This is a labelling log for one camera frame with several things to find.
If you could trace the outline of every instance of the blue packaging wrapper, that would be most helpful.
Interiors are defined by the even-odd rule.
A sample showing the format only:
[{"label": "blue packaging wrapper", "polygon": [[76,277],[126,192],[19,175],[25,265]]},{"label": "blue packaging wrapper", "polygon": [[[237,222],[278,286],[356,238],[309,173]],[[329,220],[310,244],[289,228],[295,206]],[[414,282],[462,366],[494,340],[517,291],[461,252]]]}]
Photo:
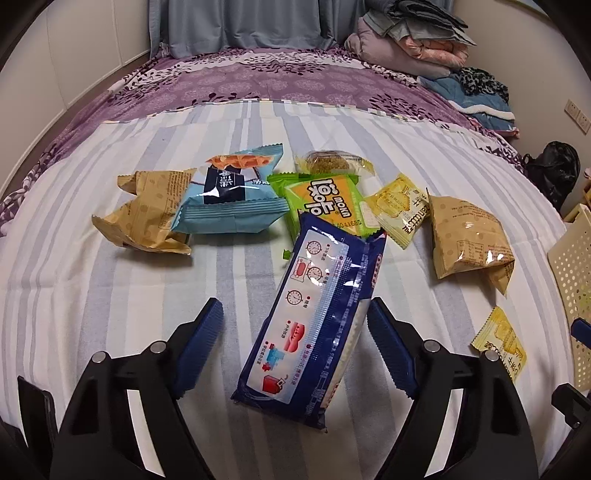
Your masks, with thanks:
[{"label": "blue packaging wrapper", "polygon": [[318,429],[365,322],[386,235],[367,240],[310,213],[232,399]]},{"label": "blue packaging wrapper", "polygon": [[267,177],[283,145],[219,155],[198,167],[173,218],[173,232],[258,233],[289,211]]}]

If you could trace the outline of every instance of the plastic basket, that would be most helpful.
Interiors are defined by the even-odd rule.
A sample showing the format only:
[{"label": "plastic basket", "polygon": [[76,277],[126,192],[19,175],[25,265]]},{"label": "plastic basket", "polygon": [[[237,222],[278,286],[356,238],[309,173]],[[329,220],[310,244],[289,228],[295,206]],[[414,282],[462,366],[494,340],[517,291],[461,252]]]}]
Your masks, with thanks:
[{"label": "plastic basket", "polygon": [[[579,214],[567,232],[548,252],[550,267],[560,289],[570,326],[581,317],[591,322],[591,212],[579,205]],[[591,351],[570,338],[573,349],[574,386],[591,388]]]}]

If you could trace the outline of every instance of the green snack package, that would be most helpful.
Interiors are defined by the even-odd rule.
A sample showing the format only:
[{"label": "green snack package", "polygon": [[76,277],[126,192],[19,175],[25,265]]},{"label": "green snack package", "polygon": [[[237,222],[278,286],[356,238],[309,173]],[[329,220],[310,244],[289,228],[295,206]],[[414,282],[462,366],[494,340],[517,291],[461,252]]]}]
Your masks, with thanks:
[{"label": "green snack package", "polygon": [[357,190],[357,175],[279,173],[267,177],[279,197],[287,200],[285,216],[291,236],[300,233],[300,213],[310,212],[353,235],[367,238],[379,223]]}]

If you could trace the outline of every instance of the clock icon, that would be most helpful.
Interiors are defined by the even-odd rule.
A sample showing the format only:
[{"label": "clock icon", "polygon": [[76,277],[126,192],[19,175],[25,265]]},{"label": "clock icon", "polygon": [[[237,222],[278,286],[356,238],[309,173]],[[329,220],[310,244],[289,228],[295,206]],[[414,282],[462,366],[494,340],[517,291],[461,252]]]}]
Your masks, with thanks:
[{"label": "clock icon", "polygon": [[301,293],[297,290],[290,290],[287,292],[287,301],[292,305],[298,305],[302,301]]},{"label": "clock icon", "polygon": [[319,254],[320,251],[322,250],[322,245],[320,245],[320,243],[318,243],[316,241],[311,241],[311,242],[308,242],[308,246],[306,247],[306,250],[308,250],[308,252],[310,252],[312,255],[316,255],[316,254]]},{"label": "clock icon", "polygon": [[308,269],[307,275],[310,280],[320,281],[320,279],[322,278],[322,270],[319,269],[318,267],[310,267]]}]

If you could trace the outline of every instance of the red icon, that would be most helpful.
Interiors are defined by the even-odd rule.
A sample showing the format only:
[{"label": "red icon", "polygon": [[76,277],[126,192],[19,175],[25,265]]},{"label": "red icon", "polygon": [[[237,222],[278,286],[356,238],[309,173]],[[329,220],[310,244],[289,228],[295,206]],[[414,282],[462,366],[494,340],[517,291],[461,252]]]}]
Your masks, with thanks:
[{"label": "red icon", "polygon": [[293,269],[293,273],[291,274],[291,278],[297,281],[304,281],[304,274],[306,273],[306,268],[308,268],[309,261],[303,257],[298,257],[295,261],[295,267]]},{"label": "red icon", "polygon": [[265,375],[265,378],[262,380],[263,392],[277,395],[281,390],[283,390],[283,385],[285,384],[287,378],[287,376],[285,378],[275,378],[270,375]]},{"label": "red icon", "polygon": [[291,327],[290,336],[285,342],[285,347],[283,347],[283,350],[289,353],[297,351],[298,347],[300,346],[300,340],[304,338],[305,332],[306,326],[303,323],[295,322]]}]

